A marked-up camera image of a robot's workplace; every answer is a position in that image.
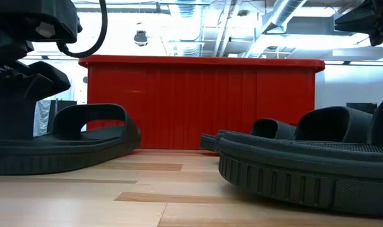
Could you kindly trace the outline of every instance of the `treaded sole edge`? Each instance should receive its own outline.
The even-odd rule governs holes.
[[[91,153],[0,155],[0,175],[40,175],[79,170],[119,158],[135,149],[129,147],[132,146],[125,143]]]
[[[220,153],[228,182],[264,197],[335,211],[383,216],[383,181],[246,163]]]
[[[215,140],[212,141],[212,139],[206,139],[202,137],[201,141],[199,142],[199,147],[208,151],[215,151]]]

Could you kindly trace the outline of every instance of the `security camera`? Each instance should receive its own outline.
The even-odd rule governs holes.
[[[140,47],[145,47],[148,44],[148,38],[146,38],[146,31],[136,31],[134,36],[134,43]]]

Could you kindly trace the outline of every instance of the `ribbed side panel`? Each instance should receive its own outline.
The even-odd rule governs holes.
[[[333,201],[334,181],[327,177],[250,165],[222,154],[219,165],[224,179],[259,195],[323,208]]]
[[[95,64],[88,103],[122,105],[142,132],[142,148],[198,149],[201,133],[250,133],[260,118],[296,125],[314,109],[314,85],[309,67]]]
[[[90,153],[64,155],[0,154],[0,175],[36,175],[59,173],[93,166],[127,154],[123,146],[115,146]]]

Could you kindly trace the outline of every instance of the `black cable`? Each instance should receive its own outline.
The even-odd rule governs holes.
[[[80,53],[72,53],[69,51],[66,43],[63,42],[57,42],[57,46],[59,51],[62,53],[70,56],[70,57],[77,57],[77,58],[83,58],[83,57],[88,57],[92,54],[94,54],[96,51],[99,50],[99,48],[102,46],[106,34],[107,34],[107,25],[109,23],[109,18],[107,16],[107,4],[105,0],[99,0],[100,2],[100,9],[102,12],[102,28],[100,30],[100,35],[98,36],[98,39],[93,47],[91,47],[89,50],[80,52]]]

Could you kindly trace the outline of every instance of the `container rim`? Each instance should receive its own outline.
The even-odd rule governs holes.
[[[235,57],[166,57],[166,56],[128,56],[92,55],[79,59],[79,65],[88,67],[100,64],[161,64],[188,66],[244,66],[244,67],[308,67],[317,73],[325,69],[319,59],[256,59]]]

